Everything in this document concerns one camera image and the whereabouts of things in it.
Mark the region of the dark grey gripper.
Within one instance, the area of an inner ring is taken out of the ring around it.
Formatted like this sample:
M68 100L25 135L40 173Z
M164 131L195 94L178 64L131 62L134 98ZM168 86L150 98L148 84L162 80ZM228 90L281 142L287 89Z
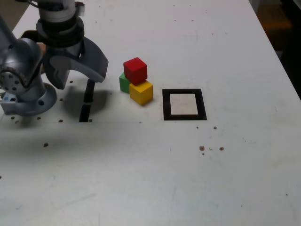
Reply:
M43 68L47 79L57 89L65 88L70 72L59 60L70 59L71 70L84 74L94 82L105 80L109 61L94 42L84 37L83 41L68 47L47 46Z

